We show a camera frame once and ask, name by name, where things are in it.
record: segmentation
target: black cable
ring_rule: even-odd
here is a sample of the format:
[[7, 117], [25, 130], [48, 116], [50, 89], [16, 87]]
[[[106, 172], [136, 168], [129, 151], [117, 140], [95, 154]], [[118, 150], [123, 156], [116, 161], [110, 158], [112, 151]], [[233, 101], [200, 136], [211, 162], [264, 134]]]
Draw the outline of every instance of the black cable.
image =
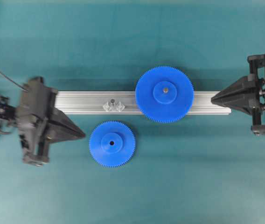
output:
[[28, 91], [26, 90], [24, 87], [22, 87], [21, 85], [17, 84], [15, 81], [13, 81], [12, 79], [10, 79], [9, 77], [7, 77], [6, 75], [4, 75], [2, 72], [0, 72], [0, 76], [3, 76], [4, 78], [6, 78], [8, 81], [12, 82], [13, 84], [15, 84], [16, 86], [18, 86], [19, 88], [21, 88], [24, 91]]

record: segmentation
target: teal mat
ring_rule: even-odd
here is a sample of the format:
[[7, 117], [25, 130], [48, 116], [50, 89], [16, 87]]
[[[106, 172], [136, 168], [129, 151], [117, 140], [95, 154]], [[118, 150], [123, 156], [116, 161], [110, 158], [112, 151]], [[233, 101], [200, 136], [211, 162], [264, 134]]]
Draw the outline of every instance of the teal mat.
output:
[[[43, 76], [60, 90], [134, 90], [152, 67], [178, 67], [197, 91], [225, 88], [265, 53], [265, 0], [0, 0], [0, 70]], [[20, 91], [0, 77], [0, 94]], [[87, 133], [56, 143], [42, 168], [22, 164], [16, 130], [0, 136], [0, 224], [265, 223], [265, 137], [251, 118], [70, 116]], [[119, 168], [91, 157], [106, 120], [132, 128], [136, 153]]]

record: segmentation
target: gear teeth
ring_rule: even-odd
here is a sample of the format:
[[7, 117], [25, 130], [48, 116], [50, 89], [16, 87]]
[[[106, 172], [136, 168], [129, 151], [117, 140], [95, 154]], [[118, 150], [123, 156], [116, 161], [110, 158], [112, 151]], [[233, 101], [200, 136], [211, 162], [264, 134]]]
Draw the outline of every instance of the gear teeth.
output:
[[[138, 82], [137, 82], [137, 86], [138, 86], [139, 82], [141, 82], [141, 81], [144, 79], [144, 77], [145, 77], [145, 75], [146, 75], [147, 73], [151, 72], [152, 70], [158, 69], [158, 68], [168, 68], [168, 69], [171, 69], [171, 70], [178, 71], [179, 73], [182, 72], [182, 71], [180, 71], [180, 70], [178, 70], [178, 69], [176, 69], [176, 68], [173, 68], [173, 67], [171, 67], [171, 66], [157, 66], [157, 67], [154, 67], [154, 68], [150, 69], [149, 71], [145, 72], [145, 73], [140, 77], [140, 79], [138, 80]], [[188, 84], [191, 86], [192, 91], [194, 91], [194, 86], [193, 86], [192, 82], [191, 82], [190, 79], [187, 77], [187, 75], [184, 74], [184, 76], [187, 78], [186, 80], [187, 80]], [[193, 97], [193, 99], [192, 99], [192, 103], [191, 103], [190, 107], [187, 109], [187, 112], [188, 112], [188, 111], [190, 110], [190, 108], [192, 107], [193, 102], [194, 102], [194, 97]], [[138, 105], [138, 108], [141, 110], [141, 112], [142, 112], [147, 118], [149, 118], [150, 120], [152, 120], [152, 121], [154, 121], [154, 122], [158, 122], [158, 123], [162, 123], [162, 124], [166, 124], [166, 123], [174, 123], [174, 122], [176, 122], [176, 121], [179, 121], [180, 119], [182, 119], [182, 118], [186, 115], [186, 114], [183, 114], [183, 115], [179, 116], [179, 117], [176, 118], [176, 119], [164, 119], [164, 120], [160, 120], [160, 119], [156, 119], [156, 118], [150, 116], [149, 114], [147, 114], [147, 112], [145, 112], [145, 111], [139, 106], [140, 103], [139, 103], [139, 101], [138, 101], [137, 98], [136, 98], [136, 103], [137, 103], [137, 105]]]
[[[118, 165], [106, 165], [106, 164], [102, 164], [101, 162], [99, 162], [99, 161], [94, 157], [94, 155], [93, 155], [93, 153], [92, 153], [92, 151], [91, 151], [91, 139], [92, 139], [92, 136], [93, 136], [95, 130], [96, 130], [98, 127], [100, 127], [100, 126], [102, 126], [102, 125], [104, 125], [104, 124], [106, 124], [106, 123], [114, 123], [114, 124], [115, 124], [115, 123], [118, 123], [118, 124], [121, 124], [121, 125], [125, 126], [125, 127], [127, 128], [127, 130], [132, 134], [132, 137], [133, 137], [133, 151], [132, 151], [130, 157], [129, 157], [128, 159], [126, 159], [123, 163], [118, 164]], [[116, 121], [116, 120], [105, 121], [105, 122], [101, 123], [100, 125], [97, 125], [96, 128], [94, 128], [94, 130], [93, 130], [93, 132], [92, 132], [92, 134], [90, 135], [90, 138], [89, 138], [89, 151], [90, 151], [90, 154], [91, 154], [92, 158], [93, 158], [93, 159], [94, 159], [99, 165], [101, 165], [101, 166], [103, 166], [103, 167], [116, 168], [116, 167], [120, 167], [120, 166], [126, 164], [126, 163], [127, 163], [128, 161], [130, 161], [130, 159], [132, 158], [132, 156], [133, 156], [133, 154], [134, 154], [134, 152], [135, 152], [135, 148], [136, 148], [136, 138], [135, 138], [135, 136], [134, 136], [132, 130], [130, 129], [130, 127], [127, 126], [126, 124], [123, 124], [122, 122], [119, 122], [119, 121]]]

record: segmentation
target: blue gear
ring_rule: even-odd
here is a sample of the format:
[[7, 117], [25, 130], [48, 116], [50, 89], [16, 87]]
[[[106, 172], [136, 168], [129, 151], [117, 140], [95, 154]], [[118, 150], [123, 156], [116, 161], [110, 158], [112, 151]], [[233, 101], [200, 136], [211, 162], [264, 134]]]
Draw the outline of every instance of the blue gear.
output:
[[146, 72], [136, 86], [136, 102], [149, 119], [171, 123], [183, 118], [194, 100], [191, 81], [172, 67], [156, 67]]
[[117, 121], [107, 121], [97, 126], [89, 141], [92, 157], [105, 167], [125, 164], [132, 157], [135, 147], [131, 129]]

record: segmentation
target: large blue gear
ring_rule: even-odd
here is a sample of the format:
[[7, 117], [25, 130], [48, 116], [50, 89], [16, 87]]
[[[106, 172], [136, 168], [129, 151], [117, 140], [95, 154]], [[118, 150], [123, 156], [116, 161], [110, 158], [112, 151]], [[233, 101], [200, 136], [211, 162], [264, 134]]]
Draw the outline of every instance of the large blue gear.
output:
[[146, 72], [136, 86], [136, 102], [149, 119], [171, 123], [183, 118], [194, 100], [188, 77], [178, 69], [162, 66]]
[[127, 163], [136, 147], [131, 129], [117, 121], [97, 126], [91, 134], [89, 149], [96, 162], [105, 167], [118, 167]]

